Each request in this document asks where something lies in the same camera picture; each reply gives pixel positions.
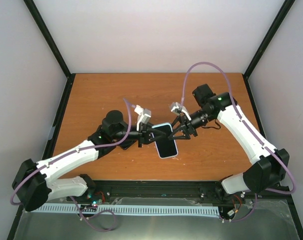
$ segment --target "light blue phone case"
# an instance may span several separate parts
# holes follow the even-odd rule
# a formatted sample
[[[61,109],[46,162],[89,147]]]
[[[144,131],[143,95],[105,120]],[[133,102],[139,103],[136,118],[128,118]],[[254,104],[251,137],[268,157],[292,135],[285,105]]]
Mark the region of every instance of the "light blue phone case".
[[[169,126],[170,126],[171,132],[173,132],[172,125],[171,125],[169,122],[164,122],[164,123],[160,123],[160,124],[157,124],[157,125],[153,125],[151,128],[154,129],[154,128],[161,127],[161,126],[165,126],[165,125],[169,125]],[[177,145],[176,145],[176,141],[174,140],[173,142],[174,142],[174,144],[175,144],[175,148],[176,148],[177,154],[176,154],[176,155],[172,155],[172,156],[167,156],[167,157],[161,157],[160,152],[159,152],[158,147],[157,147],[157,144],[156,144],[156,142],[155,142],[155,146],[156,146],[156,150],[157,150],[157,153],[158,153],[159,158],[161,158],[161,159],[168,159],[168,158],[172,158],[172,157],[175,157],[175,156],[178,155],[178,148],[177,148]]]

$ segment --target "black metal frame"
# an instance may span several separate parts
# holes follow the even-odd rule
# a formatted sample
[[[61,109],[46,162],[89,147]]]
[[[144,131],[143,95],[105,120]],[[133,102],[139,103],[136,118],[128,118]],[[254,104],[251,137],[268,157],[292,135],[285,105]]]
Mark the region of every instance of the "black metal frame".
[[[38,25],[41,33],[43,34],[45,40],[47,41],[52,53],[54,54],[56,60],[58,61],[62,71],[67,77],[67,82],[63,91],[63,95],[61,97],[59,107],[57,109],[56,117],[53,123],[53,127],[55,127],[52,139],[48,140],[46,144],[46,148],[43,154],[42,159],[47,159],[52,157],[56,141],[59,135],[60,127],[63,121],[65,109],[68,103],[68,99],[73,87],[73,82],[75,79],[75,74],[71,74],[64,59],[61,55],[58,47],[56,46],[54,39],[52,38],[48,28],[46,27],[43,18],[38,11],[33,0],[24,0],[27,8],[29,9],[32,17],[34,18],[36,24]],[[285,0],[282,7],[280,8],[277,16],[275,17],[273,23],[271,24],[268,32],[266,33],[264,39],[262,40],[259,48],[257,49],[254,57],[252,58],[247,70],[243,74],[244,84],[247,89],[247,93],[250,99],[250,103],[258,124],[258,128],[260,133],[265,136],[263,126],[258,114],[258,110],[256,108],[253,94],[251,92],[251,88],[249,85],[249,78],[252,72],[254,71],[256,65],[264,54],[266,48],[283,22],[285,16],[289,12],[291,6],[294,4],[295,0]],[[229,206],[230,203],[221,203],[215,201],[213,199],[209,200],[209,198],[202,198],[201,193],[205,190],[212,189],[214,186],[214,182],[212,181],[95,181],[99,186],[102,186],[104,192],[110,192],[110,196],[108,196],[108,200],[113,200],[113,198],[122,198],[122,197],[147,197],[147,198],[159,198],[164,197],[166,194],[166,198],[200,198],[200,202],[203,203],[211,203],[214,206]],[[295,208],[293,199],[291,195],[282,195],[278,193],[264,191],[261,193],[262,199],[283,199],[286,200],[292,215],[292,218],[295,223],[295,227],[298,232],[298,236],[301,240],[303,240],[303,228]],[[251,193],[247,193],[245,198],[253,199],[254,195]],[[18,208],[16,217],[11,226],[9,235],[7,240],[13,240],[15,237],[16,230],[19,225],[20,218],[23,213],[23,207],[20,206]]]

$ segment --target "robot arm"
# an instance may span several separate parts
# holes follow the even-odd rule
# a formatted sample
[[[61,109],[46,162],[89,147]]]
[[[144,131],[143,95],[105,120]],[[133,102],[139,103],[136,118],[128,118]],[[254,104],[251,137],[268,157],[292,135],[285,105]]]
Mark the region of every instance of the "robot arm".
[[[169,139],[191,139],[190,135],[196,137],[196,129],[205,126],[208,122],[219,120],[235,137],[246,152],[252,166],[245,172],[232,175],[217,182],[216,194],[219,199],[236,192],[252,191],[259,193],[273,186],[285,177],[285,170],[266,148],[275,153],[279,159],[288,165],[289,154],[286,150],[277,150],[269,143],[248,121],[241,108],[236,103],[235,111],[229,93],[214,94],[207,84],[197,87],[193,95],[201,107],[200,110],[189,114],[184,106],[174,102],[170,110],[177,115],[171,124],[173,132],[167,136],[165,132],[152,128],[149,122],[151,111],[136,106],[138,114],[137,125],[130,126],[127,139],[119,144],[126,150],[136,141],[138,147],[142,144],[150,144],[162,138]],[[120,111],[112,110],[102,120],[97,131],[76,147],[49,159],[34,163],[31,159],[24,161],[14,179],[14,189],[31,173],[41,170],[32,176],[17,191],[17,196],[26,211],[33,211],[43,205],[46,201],[67,196],[87,195],[88,198],[96,190],[95,183],[86,174],[71,179],[58,179],[69,171],[85,163],[102,158],[110,153],[116,146],[95,148],[97,145],[111,144],[115,140],[122,139],[126,134],[128,125],[124,122]]]
[[[130,126],[131,131],[128,138],[119,145],[123,150],[129,148],[136,141],[138,141],[138,146],[141,147],[142,144],[150,144],[159,138],[166,137],[165,133],[151,128],[152,124],[148,123],[151,117],[150,110],[137,105],[135,112],[138,113],[137,126]],[[97,131],[79,145],[55,157],[36,163],[31,159],[24,161],[12,183],[13,189],[16,189],[31,173],[39,170],[17,191],[17,196],[25,210],[33,211],[45,202],[57,198],[79,197],[82,195],[91,198],[96,186],[88,175],[81,174],[69,179],[58,178],[80,165],[109,154],[116,146],[99,148],[95,148],[95,146],[111,144],[114,140],[123,138],[128,127],[124,122],[123,114],[120,111],[112,110],[102,120],[102,125],[98,127]]]
[[[284,179],[285,170],[266,148],[275,153],[285,166],[288,165],[289,154],[285,149],[278,150],[268,142],[246,118],[241,107],[234,100],[236,109],[240,114],[239,117],[232,105],[228,92],[216,95],[207,84],[204,84],[197,87],[192,93],[201,110],[190,114],[190,120],[184,114],[178,116],[172,123],[172,126],[174,127],[177,122],[180,124],[174,128],[170,138],[190,139],[189,135],[196,137],[198,135],[197,128],[217,119],[239,142],[252,165],[245,172],[226,177],[219,181],[216,187],[218,198],[223,199],[236,192],[252,191],[260,193]],[[186,136],[175,136],[179,131],[182,131]]]

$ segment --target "gray floor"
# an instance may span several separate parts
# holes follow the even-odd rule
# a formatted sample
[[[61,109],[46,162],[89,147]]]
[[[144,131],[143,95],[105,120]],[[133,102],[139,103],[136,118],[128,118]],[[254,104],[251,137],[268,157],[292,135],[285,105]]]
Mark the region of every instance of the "gray floor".
[[[129,204],[130,200],[119,201]],[[249,211],[241,207],[238,217]],[[297,231],[284,201],[260,201],[245,221],[222,223],[217,218],[194,216],[117,216],[117,228],[96,232],[76,214],[24,213],[15,240],[298,240]],[[97,227],[108,227],[113,219],[92,219]]]

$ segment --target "purple tube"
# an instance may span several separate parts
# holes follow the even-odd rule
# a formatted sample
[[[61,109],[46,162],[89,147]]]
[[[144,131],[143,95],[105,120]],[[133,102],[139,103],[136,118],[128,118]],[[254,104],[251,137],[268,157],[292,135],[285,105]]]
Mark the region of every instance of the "purple tube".
[[[127,107],[127,113],[128,113],[128,128],[126,131],[125,136],[123,136],[123,138],[117,142],[113,142],[113,143],[109,143],[109,144],[101,144],[101,145],[95,145],[95,146],[87,146],[87,147],[82,147],[79,149],[79,151],[83,151],[83,150],[87,150],[87,149],[96,149],[96,148],[105,148],[105,147],[113,147],[116,145],[121,144],[123,141],[126,140],[126,138],[128,137],[130,131],[131,131],[131,126],[132,126],[132,116],[131,116],[131,107],[135,107],[135,105],[131,104],[129,101],[127,101],[127,99],[123,99],[126,103],[126,107]],[[59,157],[57,157],[56,159],[52,160],[51,162],[49,162],[49,165],[52,165],[54,163],[56,163],[57,161],[71,155],[77,153],[76,150],[72,150],[69,151]],[[18,190],[35,174],[39,173],[41,170],[43,170],[44,168],[46,168],[46,165],[41,166],[40,168],[36,169],[35,171],[33,171],[31,174],[29,174],[26,178],[24,178],[24,180],[21,181],[20,184],[18,184],[18,186],[14,189],[12,195],[10,196],[10,204],[12,205],[21,205],[21,202],[14,202],[14,197],[17,194]]]
[[[113,230],[113,229],[116,227],[116,225],[117,225],[116,215],[115,215],[115,213],[113,213],[111,210],[103,210],[103,211],[100,211],[100,212],[96,213],[95,215],[93,215],[93,216],[91,216],[91,217],[88,217],[88,219],[93,219],[93,218],[98,217],[98,216],[101,215],[102,213],[111,213],[111,215],[113,216],[113,224],[112,224],[112,226],[111,226],[110,228],[107,228],[107,229],[96,228],[96,227],[94,227],[94,226],[88,221],[88,219],[84,216],[84,214],[83,214],[82,210],[80,209],[80,207],[78,206],[78,204],[77,204],[75,198],[74,198],[73,196],[70,196],[70,199],[71,199],[71,200],[73,201],[73,203],[76,205],[76,208],[77,208],[77,210],[78,210],[78,212],[79,212],[79,215],[80,215],[81,219],[83,219],[83,220],[88,224],[88,226],[90,226],[90,227],[91,227],[92,229],[94,229],[95,231],[104,233],[104,232],[109,232],[109,231]]]
[[[243,221],[243,220],[247,219],[250,215],[252,215],[254,213],[255,208],[256,208],[256,204],[257,204],[257,194],[255,193],[255,203],[253,204],[252,209],[250,210],[250,212],[246,216],[244,216],[240,219],[231,220],[231,222],[232,223],[237,223],[237,222],[240,222],[240,221]]]
[[[207,61],[201,61],[201,62],[197,62],[195,63],[194,65],[192,65],[188,71],[186,72],[186,75],[185,75],[185,79],[183,81],[183,87],[182,87],[182,96],[181,96],[181,102],[180,102],[180,105],[181,107],[184,106],[184,101],[185,101],[185,90],[186,90],[186,84],[187,84],[187,78],[188,78],[188,75],[189,73],[191,72],[191,70],[198,66],[198,65],[209,65],[209,66],[212,66],[214,67],[215,69],[217,69],[225,78],[226,82],[227,82],[227,85],[228,85],[228,91],[229,91],[229,97],[230,97],[230,100],[231,100],[231,103],[232,103],[232,106],[235,110],[235,112],[237,113],[238,117],[240,120],[242,120],[242,116],[240,114],[240,112],[238,111],[237,107],[236,107],[236,104],[235,104],[235,101],[234,101],[234,98],[233,98],[233,93],[232,93],[232,85],[231,85],[231,82],[229,80],[229,78],[227,77],[227,75],[224,73],[224,71],[222,69],[220,69],[218,66],[216,66],[215,64],[211,63],[211,62],[207,62]],[[251,129],[251,127],[247,124],[247,122],[245,121],[241,121],[245,126],[246,128],[250,131],[250,133],[255,137],[255,139],[259,142],[259,144],[261,146],[264,147],[264,142],[257,136],[257,134],[255,134],[255,132]],[[266,190],[270,191],[270,192],[274,192],[274,193],[279,193],[279,194],[293,194],[297,187],[296,187],[296,181],[295,181],[295,178],[294,176],[292,175],[292,173],[289,171],[289,169],[286,167],[286,165],[282,162],[282,160],[273,152],[271,151],[268,147],[265,147],[265,149],[276,159],[276,161],[283,167],[283,169],[286,171],[286,173],[288,174],[291,182],[292,182],[292,190],[290,191],[281,191],[281,190],[277,190],[277,189],[273,189],[273,188],[267,188]]]

